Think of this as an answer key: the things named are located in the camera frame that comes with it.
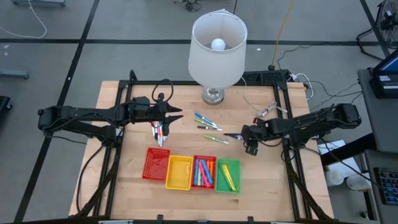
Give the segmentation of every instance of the lamp base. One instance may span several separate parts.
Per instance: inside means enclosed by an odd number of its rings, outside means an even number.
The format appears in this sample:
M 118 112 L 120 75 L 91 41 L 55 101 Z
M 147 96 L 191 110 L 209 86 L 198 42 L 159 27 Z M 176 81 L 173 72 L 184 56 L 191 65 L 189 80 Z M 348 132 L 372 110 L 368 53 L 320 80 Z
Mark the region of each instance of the lamp base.
M 224 100 L 224 90 L 204 87 L 201 97 L 205 103 L 217 105 Z

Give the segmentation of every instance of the wooden tabletop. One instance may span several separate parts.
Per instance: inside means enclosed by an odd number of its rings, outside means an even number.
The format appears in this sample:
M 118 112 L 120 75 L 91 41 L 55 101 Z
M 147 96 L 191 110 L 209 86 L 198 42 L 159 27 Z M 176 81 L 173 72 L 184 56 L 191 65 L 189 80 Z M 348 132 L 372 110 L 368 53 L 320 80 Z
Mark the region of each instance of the wooden tabletop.
M 96 107 L 114 106 L 117 87 L 118 82 L 103 82 Z M 309 113 L 303 85 L 288 83 L 288 87 L 293 115 Z M 153 88 L 152 85 L 134 85 L 132 97 L 150 98 Z M 170 149 L 172 155 L 199 154 L 241 160 L 241 193 L 224 194 L 194 188 L 189 191 L 169 190 L 165 188 L 164 182 L 142 179 L 147 149 L 158 145 L 152 136 L 149 123 L 129 124 L 124 134 L 111 218 L 154 220 L 161 214 L 165 220 L 247 221 L 248 216 L 253 216 L 255 221 L 294 221 L 285 164 L 280 159 L 282 146 L 260 145 L 257 156 L 251 156 L 245 153 L 242 141 L 230 138 L 230 144 L 222 144 L 205 139 L 204 134 L 223 139 L 225 137 L 221 132 L 198 129 L 197 123 L 193 121 L 193 113 L 198 112 L 216 122 L 224 129 L 224 133 L 240 133 L 242 126 L 251 124 L 256 114 L 256 110 L 243 99 L 244 86 L 225 89 L 224 101 L 216 106 L 203 102 L 201 90 L 202 86 L 174 86 L 174 95 L 169 103 L 183 109 L 181 113 L 176 114 L 183 114 L 184 117 L 170 125 L 170 135 L 163 148 Z M 164 92 L 167 98 L 170 87 L 160 86 L 157 90 L 157 93 L 159 92 Z M 275 101 L 272 87 L 248 86 L 245 95 L 259 110 Z M 266 116 L 267 119 L 276 117 L 276 111 Z M 100 142 L 97 139 L 88 140 L 82 165 L 99 147 Z M 307 147 L 317 149 L 316 142 L 309 142 Z M 83 174 L 81 207 L 98 186 L 104 151 L 90 162 Z M 325 213 L 332 217 L 320 157 L 306 150 L 301 150 L 300 153 L 307 189 Z M 100 214 L 104 213 L 107 191 L 103 194 Z M 75 196 L 70 214 L 76 213 Z M 297 198 L 300 202 L 301 217 L 304 217 L 300 194 Z

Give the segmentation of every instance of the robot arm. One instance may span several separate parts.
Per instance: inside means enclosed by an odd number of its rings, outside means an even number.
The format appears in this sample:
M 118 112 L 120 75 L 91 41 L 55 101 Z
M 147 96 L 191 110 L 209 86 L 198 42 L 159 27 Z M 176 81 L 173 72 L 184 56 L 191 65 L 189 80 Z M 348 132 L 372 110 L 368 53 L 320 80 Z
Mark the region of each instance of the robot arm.
M 342 103 L 292 119 L 275 118 L 267 121 L 255 118 L 254 124 L 241 131 L 246 152 L 257 154 L 258 142 L 288 138 L 290 146 L 302 148 L 311 137 L 324 136 L 335 128 L 354 129 L 361 124 L 355 105 Z
M 169 134 L 169 124 L 182 115 L 168 116 L 166 113 L 180 112 L 170 106 L 160 93 L 156 103 L 150 103 L 145 96 L 135 97 L 127 103 L 109 109 L 74 108 L 71 106 L 52 106 L 39 110 L 38 127 L 45 134 L 60 130 L 97 137 L 106 147 L 115 147 L 118 143 L 118 127 L 128 123 L 160 121 L 163 134 Z M 99 127 L 82 121 L 107 121 L 111 125 Z

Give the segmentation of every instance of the white lampshade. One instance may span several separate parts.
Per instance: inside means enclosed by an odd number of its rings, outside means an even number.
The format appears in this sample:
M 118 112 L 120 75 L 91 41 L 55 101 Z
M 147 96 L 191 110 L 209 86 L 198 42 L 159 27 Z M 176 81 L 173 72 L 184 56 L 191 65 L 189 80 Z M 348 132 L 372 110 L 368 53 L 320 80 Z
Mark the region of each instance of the white lampshade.
M 219 10 L 201 16 L 193 25 L 188 69 L 192 78 L 208 88 L 224 89 L 234 85 L 244 72 L 248 30 L 234 14 Z M 222 39 L 225 50 L 211 49 Z

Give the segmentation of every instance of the gray floor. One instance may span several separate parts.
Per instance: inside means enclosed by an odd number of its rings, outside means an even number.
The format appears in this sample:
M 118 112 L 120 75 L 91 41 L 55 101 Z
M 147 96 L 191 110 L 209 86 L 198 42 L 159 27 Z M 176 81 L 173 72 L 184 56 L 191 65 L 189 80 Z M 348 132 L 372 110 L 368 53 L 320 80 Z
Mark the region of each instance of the gray floor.
M 378 2 L 368 0 L 374 15 Z M 92 3 L 93 0 L 67 0 L 66 8 L 35 7 L 49 30 L 45 38 L 79 39 Z M 201 4 L 199 12 L 189 13 L 172 0 L 101 0 L 88 38 L 189 39 L 195 19 L 217 9 L 232 11 L 234 0 L 202 0 Z M 275 40 L 288 6 L 288 0 L 239 0 L 236 14 L 246 23 L 249 39 Z M 15 7 L 6 0 L 0 2 L 0 26 L 24 35 L 42 32 L 27 7 Z M 359 1 L 300 0 L 295 2 L 282 39 L 355 40 L 368 28 L 369 22 Z M 0 30 L 0 38 L 13 37 Z M 376 38 L 372 34 L 366 40 Z M 12 97 L 14 103 L 14 109 L 0 129 L 0 223 L 13 221 L 44 139 L 37 129 L 37 110 L 57 103 L 76 47 L 75 44 L 0 44 L 0 68 L 26 69 L 31 74 L 29 80 L 0 79 L 0 95 Z M 294 45 L 281 45 L 279 57 L 283 51 L 294 48 Z M 366 49 L 382 56 L 379 47 Z M 273 50 L 273 45 L 248 45 L 246 70 L 266 70 Z M 86 44 L 65 104 L 94 106 L 101 82 L 127 79 L 130 69 L 140 80 L 191 80 L 188 53 L 189 45 L 185 44 Z M 357 82 L 358 69 L 377 63 L 355 46 L 313 46 L 288 53 L 281 60 L 281 67 L 293 73 L 305 73 L 309 79 L 323 82 L 330 93 L 337 93 Z M 310 108 L 328 99 L 320 85 L 314 83 L 313 87 L 315 96 L 308 102 Z M 347 92 L 358 90 L 360 87 L 356 85 Z M 352 99 L 353 96 L 334 98 L 325 106 Z M 363 117 L 362 125 L 355 130 L 334 130 L 328 140 L 350 142 L 371 131 L 363 99 L 359 97 L 355 105 Z M 76 134 L 59 135 L 85 140 Z M 80 145 L 58 139 L 52 141 L 25 221 L 68 215 L 83 150 Z M 342 185 L 331 188 L 330 197 L 336 218 L 375 223 L 359 217 L 358 213 L 366 209 L 362 193 Z

